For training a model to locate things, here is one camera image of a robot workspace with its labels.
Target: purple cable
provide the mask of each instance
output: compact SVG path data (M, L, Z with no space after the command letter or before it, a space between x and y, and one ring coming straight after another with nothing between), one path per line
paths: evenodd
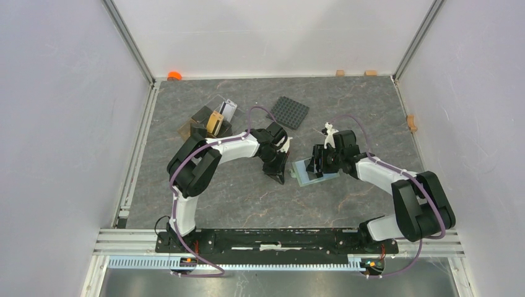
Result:
M251 111L253 109L255 109L255 108L259 108L260 110L264 110L265 112L267 112L272 117L274 122L276 122L276 118L274 117L274 115L269 110L267 110L265 107L252 106L248 110L248 130L246 130L246 134L241 136L241 137L234 137L234 138L230 138L230 139L221 140L220 143L226 143L226 142L232 142L232 141L237 141L237 140L243 140L245 137L247 137L249 135L250 131L251 131ZM184 168L184 166L186 166L186 164L188 164L188 162L193 157L195 157L198 153L200 153L201 151L203 151L203 150L205 150L205 149L207 149L207 148L209 148L209 147L211 147L213 145L217 145L217 144L219 144L219 141L214 141L214 142L211 142L209 144L203 145L202 147L199 147L198 149L196 149L193 153L189 154L189 156L186 159L184 159L184 161L182 161L181 165L175 170L175 172L173 173L173 175L170 178L170 190L173 192L173 195L175 195L175 197L178 197L178 193L175 190L175 188L173 187L173 183L175 182L175 178L179 175L179 173L182 170L182 168ZM215 269L220 271L220 273L213 273L213 274L182 274L180 276L181 277L221 277L221 276L223 276L224 273L225 273L224 269L222 269L218 265L213 264L212 262L206 260L205 258L199 256L199 254L197 254L191 248L189 248L189 246L186 244L186 242L184 241L184 239L180 235L179 229L177 227L177 219L176 219L177 201L178 201L178 199L173 200L173 206L171 207L171 217L174 220L174 224L173 225L175 226L175 234L177 234L177 238L179 239L181 244L184 246L184 248L190 254L194 255L195 258L203 261L204 263L206 263L206 264L208 264L208 265L212 266L213 268L215 268Z
M436 205L434 204L434 201L432 201L432 199L430 198L430 195L428 195L428 193L425 191L425 188L423 187L423 185L421 185L421 183L418 182L417 179L415 179L410 174L408 174L408 173L402 171L401 169L399 169L399 168L397 168L395 166L392 166L392 165L390 165L388 163L385 163L383 161L374 159L374 157L370 155L371 145L370 145L370 140L368 138L368 134L365 131L365 128L363 127L361 122L355 116L352 116L351 114L342 114L340 116L336 116L335 118L331 119L329 123L332 124L332 123L334 123L335 121L337 121L340 118L352 118L357 123L359 128L361 128L361 131L363 132L363 135L365 136L365 142L367 143L366 153L367 153L368 159L370 159L374 163L377 163L377 164L379 164L379 165L381 165L381 166L383 166L383 167L385 167L385 168L387 168L389 170L392 170L393 172L396 172L396 173L399 173L399 174L403 174L404 176L409 178L417 186L417 188L421 191L421 193L423 193L423 196L425 196L428 204L430 205L430 208L432 209L432 212L436 216L436 218L438 220L438 223L440 224L440 229L441 229L441 234L439 234L438 236L429 236L428 238L430 238L430 239L441 239L441 238L445 237L445 232L446 232L445 231L446 230L445 229L445 223L443 222L443 219L441 218L441 215L440 215ZM403 273L403 272L409 270L417 262L417 259L419 258L419 255L421 255L421 250L422 249L423 249L423 238L419 241L419 248L417 249L417 253L414 256L414 259L412 259L412 262L407 267L405 267L405 268L403 268L401 270L398 270L396 272L387 273L385 275L370 275L369 277L370 278L393 277L395 275L398 275L400 273Z

